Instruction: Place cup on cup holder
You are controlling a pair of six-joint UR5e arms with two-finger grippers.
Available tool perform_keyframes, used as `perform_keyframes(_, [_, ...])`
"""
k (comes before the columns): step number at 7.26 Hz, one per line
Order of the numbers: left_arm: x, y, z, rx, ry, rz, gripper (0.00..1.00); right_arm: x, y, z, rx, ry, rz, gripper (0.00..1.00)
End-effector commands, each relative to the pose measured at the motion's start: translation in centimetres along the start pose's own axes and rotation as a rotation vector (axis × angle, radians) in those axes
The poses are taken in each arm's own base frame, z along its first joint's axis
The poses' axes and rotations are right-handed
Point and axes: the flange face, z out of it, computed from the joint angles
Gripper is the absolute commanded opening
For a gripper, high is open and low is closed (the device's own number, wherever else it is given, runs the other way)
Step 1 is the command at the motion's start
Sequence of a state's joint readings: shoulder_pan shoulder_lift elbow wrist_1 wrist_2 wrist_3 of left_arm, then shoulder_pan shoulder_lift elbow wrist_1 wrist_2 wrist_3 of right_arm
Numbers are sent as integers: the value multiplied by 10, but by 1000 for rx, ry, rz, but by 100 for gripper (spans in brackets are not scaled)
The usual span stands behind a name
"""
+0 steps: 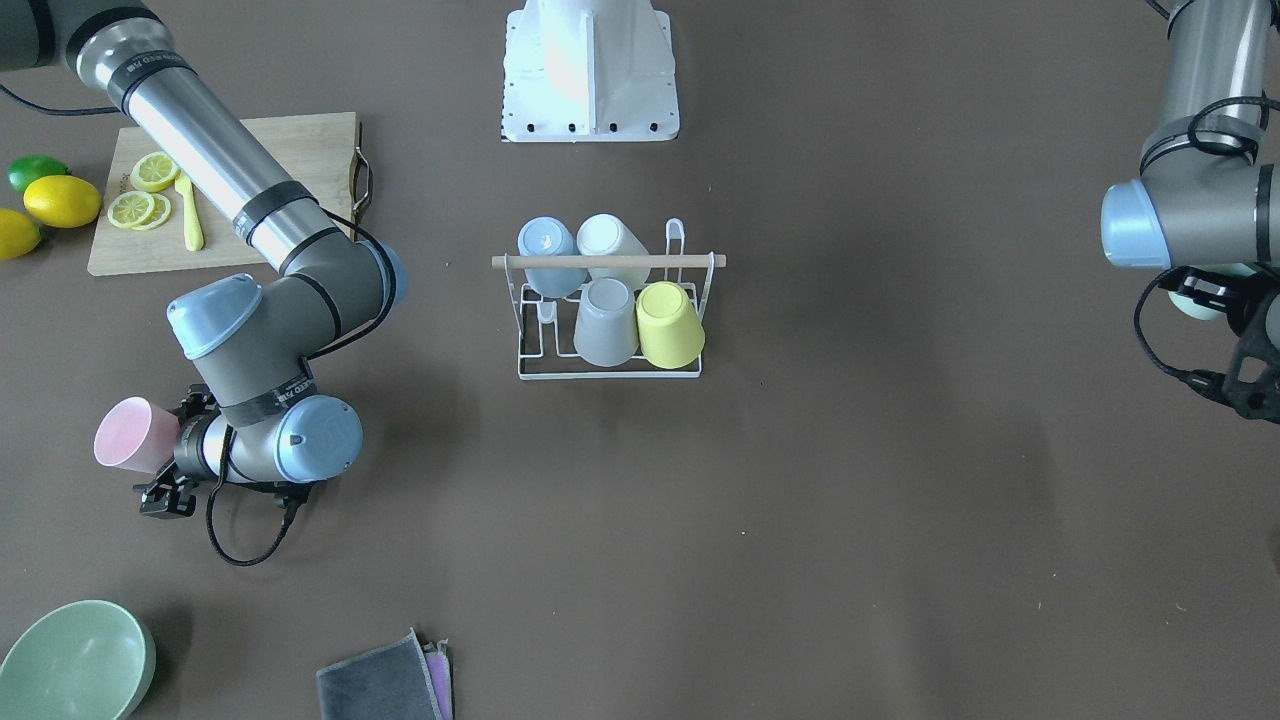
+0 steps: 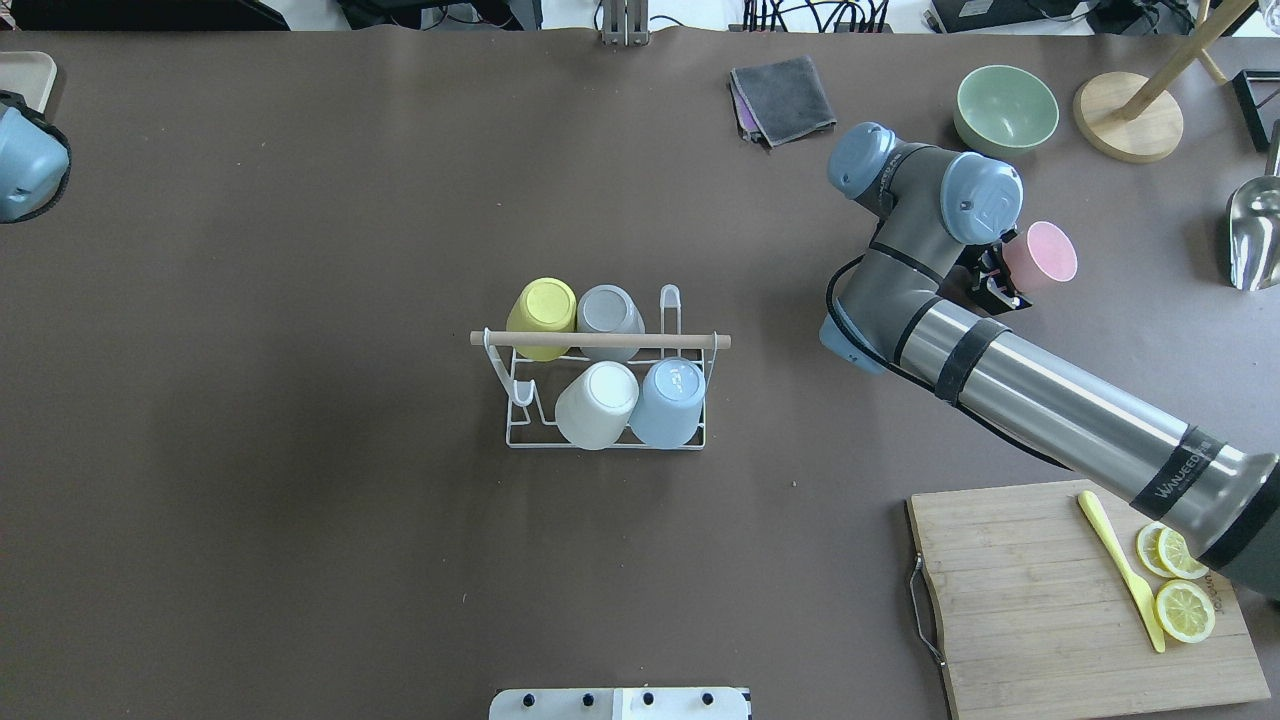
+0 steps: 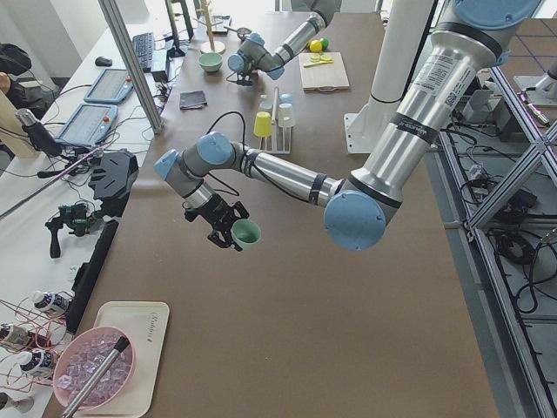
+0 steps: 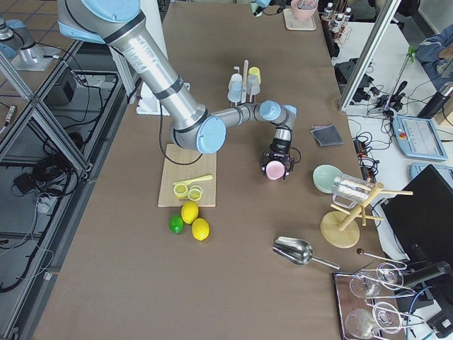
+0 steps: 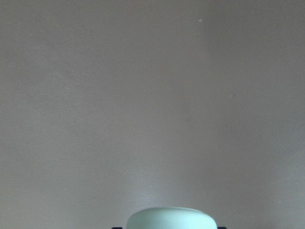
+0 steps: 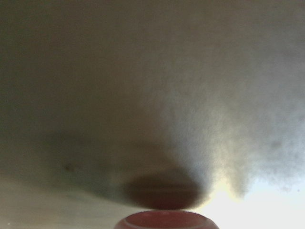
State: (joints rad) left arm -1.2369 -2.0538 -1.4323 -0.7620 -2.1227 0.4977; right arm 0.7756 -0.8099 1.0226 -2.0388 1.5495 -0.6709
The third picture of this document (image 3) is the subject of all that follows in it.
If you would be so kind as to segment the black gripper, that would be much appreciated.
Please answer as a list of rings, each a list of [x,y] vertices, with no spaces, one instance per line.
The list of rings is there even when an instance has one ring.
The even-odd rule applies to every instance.
[[[241,59],[238,65],[238,73],[231,73],[225,80],[234,84],[253,85],[252,78],[257,74],[257,68],[253,62]]]
[[[218,194],[213,193],[209,200],[198,208],[185,209],[185,219],[193,222],[197,216],[201,216],[208,222],[212,231],[207,239],[219,248],[233,248],[237,252],[242,251],[242,247],[232,237],[232,224],[237,219],[248,219],[249,212],[240,201],[229,206]]]

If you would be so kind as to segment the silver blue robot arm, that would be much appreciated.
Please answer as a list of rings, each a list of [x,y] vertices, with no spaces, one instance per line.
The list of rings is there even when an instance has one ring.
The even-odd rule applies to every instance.
[[[309,17],[274,52],[265,47],[265,40],[252,32],[236,53],[227,59],[228,68],[237,76],[235,84],[251,86],[252,75],[262,71],[272,80],[277,80],[285,72],[285,65],[292,61],[307,43],[325,29],[334,14],[340,10],[341,1],[304,1],[309,8]]]
[[[330,179],[211,131],[183,150],[169,150],[154,169],[185,202],[185,218],[211,225],[215,245],[237,250],[259,240],[242,204],[228,205],[205,182],[214,170],[233,169],[308,204],[323,206],[328,236],[353,251],[374,246],[400,208],[402,189],[437,138],[476,73],[503,64],[535,1],[453,1],[432,34],[433,50],[373,147],[346,179]]]

